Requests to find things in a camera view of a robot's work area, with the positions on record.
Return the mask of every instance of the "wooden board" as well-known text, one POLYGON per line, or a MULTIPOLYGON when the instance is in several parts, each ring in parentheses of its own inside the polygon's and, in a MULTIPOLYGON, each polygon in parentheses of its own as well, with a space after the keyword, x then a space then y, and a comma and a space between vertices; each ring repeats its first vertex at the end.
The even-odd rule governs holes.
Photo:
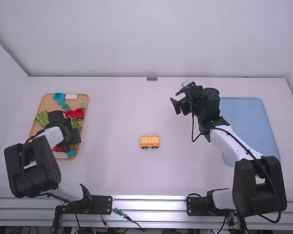
MULTIPOLYGON (((82 137, 84 121, 85 121, 86 113, 87 113, 87 109, 88 109, 89 97, 88 97, 87 94, 78 94, 76 100, 67 100, 67 99, 65 100, 65 103, 67 103, 70 106, 71 110, 76 110, 77 108, 79 108, 79 105, 80 105, 81 102, 87 103, 87 107, 86 107, 86 109, 84 111, 84 119, 78 121, 79 124, 82 127, 81 128, 81 137, 82 137)), ((51 111, 55 111, 55 110, 63 111, 62 107, 57 104, 57 101, 53 100, 53 94, 45 94, 41 99, 41 102, 40 102, 40 105, 39 105, 37 113, 39 113, 41 111, 51 112, 51 111)), ((41 129, 43 129, 41 124, 36 119, 34 119, 34 123, 33 123, 32 127, 31 127, 29 137, 33 136, 34 134, 36 134, 41 129)), ((78 155, 78 151, 79 151, 79 148, 81 147, 81 145, 82 145, 82 143, 80 143, 78 145, 77 154, 76 154, 75 157, 61 158, 61 159, 64 159, 64 160, 73 160, 73 159, 75 159, 77 157, 77 155, 78 155)), ((60 159, 60 158, 58 158, 59 155, 60 154, 58 154, 57 152, 54 152, 54 156, 55 156, 56 159, 60 159)))

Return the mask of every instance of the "black bracket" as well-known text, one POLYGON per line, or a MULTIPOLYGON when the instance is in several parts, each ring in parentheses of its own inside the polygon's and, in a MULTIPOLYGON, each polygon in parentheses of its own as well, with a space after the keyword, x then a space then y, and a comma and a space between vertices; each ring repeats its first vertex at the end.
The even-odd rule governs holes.
POLYGON ((208 200, 205 197, 188 197, 187 214, 189 216, 227 216, 229 210, 212 210, 208 211, 206 205, 208 200))
MULTIPOLYGON (((98 196, 92 195, 93 206, 90 207, 89 211, 85 214, 88 215, 110 215, 112 213, 112 196, 98 196)), ((66 210, 65 206, 63 207, 63 214, 82 214, 80 212, 74 212, 71 209, 66 210)))

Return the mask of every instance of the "red toy block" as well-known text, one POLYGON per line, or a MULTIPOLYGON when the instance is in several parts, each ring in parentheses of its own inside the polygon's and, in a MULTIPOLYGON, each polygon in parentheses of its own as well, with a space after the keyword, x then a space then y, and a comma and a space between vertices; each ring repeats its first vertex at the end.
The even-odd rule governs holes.
POLYGON ((75 110, 75 117, 76 117, 77 120, 84 119, 84 110, 82 108, 77 108, 75 110))
POLYGON ((66 114, 67 114, 68 117, 71 117, 71 118, 75 117, 75 111, 68 110, 68 111, 66 112, 66 114))
POLYGON ((52 151, 55 151, 55 152, 67 152, 69 150, 69 148, 66 146, 64 149, 61 148, 61 147, 54 147, 52 151))

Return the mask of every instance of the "yellow toy car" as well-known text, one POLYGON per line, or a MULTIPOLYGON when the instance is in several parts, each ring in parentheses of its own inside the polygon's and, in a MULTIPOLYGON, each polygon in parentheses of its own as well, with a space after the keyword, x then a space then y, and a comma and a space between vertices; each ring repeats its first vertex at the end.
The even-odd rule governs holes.
POLYGON ((158 135, 142 136, 140 137, 140 147, 142 149, 152 148, 157 149, 160 147, 160 138, 158 135))

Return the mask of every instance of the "white arm segment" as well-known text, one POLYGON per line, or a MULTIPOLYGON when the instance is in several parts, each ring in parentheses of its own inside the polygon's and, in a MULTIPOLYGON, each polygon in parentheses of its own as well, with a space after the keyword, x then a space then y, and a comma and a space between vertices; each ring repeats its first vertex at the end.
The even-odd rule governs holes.
POLYGON ((212 193, 214 205, 218 209, 236 210, 232 198, 232 189, 216 190, 212 193))
POLYGON ((62 177, 58 189, 49 190, 47 192, 69 202, 80 201, 84 197, 81 185, 72 183, 66 180, 64 177, 62 177))
POLYGON ((53 149, 57 144, 61 143, 64 140, 62 131, 59 127, 47 128, 43 133, 39 134, 34 138, 41 136, 45 136, 47 138, 47 141, 51 149, 53 149))
MULTIPOLYGON (((217 126, 217 128, 224 129, 231 133, 235 138, 237 138, 246 148, 248 148, 251 153, 255 156, 255 158, 260 159, 263 155, 254 149, 252 149, 247 143, 245 143, 230 126, 221 125, 217 126)), ((236 161, 240 161, 245 158, 247 160, 253 160, 253 158, 245 152, 245 150, 235 141, 231 136, 227 135, 227 133, 212 129, 210 131, 210 141, 215 145, 220 151, 223 153, 224 161, 234 167, 236 161)))

